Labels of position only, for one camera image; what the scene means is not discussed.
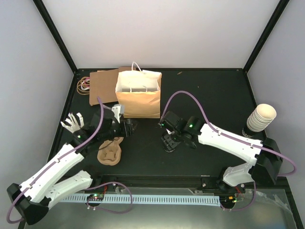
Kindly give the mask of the cardboard cup carrier stack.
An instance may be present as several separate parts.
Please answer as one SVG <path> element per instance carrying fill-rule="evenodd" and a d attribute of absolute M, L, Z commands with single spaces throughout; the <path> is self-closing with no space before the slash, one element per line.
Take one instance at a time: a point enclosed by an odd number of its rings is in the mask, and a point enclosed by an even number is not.
<path fill-rule="evenodd" d="M 119 163 L 122 155 L 120 143 L 124 137 L 115 137 L 113 140 L 103 142 L 97 154 L 98 161 L 106 166 L 114 166 Z"/>

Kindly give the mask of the yellow paper takeout bag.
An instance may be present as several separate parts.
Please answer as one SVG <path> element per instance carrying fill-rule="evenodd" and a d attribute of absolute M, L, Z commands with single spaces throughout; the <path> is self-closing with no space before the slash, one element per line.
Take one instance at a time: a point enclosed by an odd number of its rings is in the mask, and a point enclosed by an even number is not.
<path fill-rule="evenodd" d="M 125 118 L 161 117 L 162 73 L 141 69 L 136 62 L 118 73 L 115 93 Z"/>

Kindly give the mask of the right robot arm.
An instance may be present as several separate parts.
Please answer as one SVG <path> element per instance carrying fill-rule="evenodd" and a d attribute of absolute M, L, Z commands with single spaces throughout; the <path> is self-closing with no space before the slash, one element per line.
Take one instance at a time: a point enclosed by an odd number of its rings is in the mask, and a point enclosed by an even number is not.
<path fill-rule="evenodd" d="M 195 116 L 184 120 L 173 112 L 167 112 L 159 121 L 159 126 L 166 129 L 162 135 L 166 152 L 173 152 L 180 143 L 196 149 L 196 144 L 212 146 L 234 155 L 244 161 L 234 167 L 224 167 L 216 181 L 221 192 L 244 183 L 256 182 L 261 185 L 274 185 L 282 165 L 282 158 L 269 153 L 277 149 L 274 140 L 267 138 L 264 142 L 245 138 L 208 125 Z"/>

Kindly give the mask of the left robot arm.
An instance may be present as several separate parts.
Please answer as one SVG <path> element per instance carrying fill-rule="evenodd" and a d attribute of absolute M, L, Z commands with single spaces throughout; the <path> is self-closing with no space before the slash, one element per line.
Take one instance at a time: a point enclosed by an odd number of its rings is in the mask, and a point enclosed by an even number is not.
<path fill-rule="evenodd" d="M 102 186 L 102 177 L 90 166 L 70 178 L 62 177 L 90 153 L 112 147 L 132 136 L 137 122 L 124 118 L 121 107 L 115 106 L 95 113 L 88 124 L 84 123 L 80 113 L 69 113 L 61 125 L 72 134 L 73 140 L 65 143 L 36 174 L 7 188 L 11 207 L 16 208 L 21 220 L 28 225 L 38 223 L 69 195 L 82 190 L 98 190 Z"/>

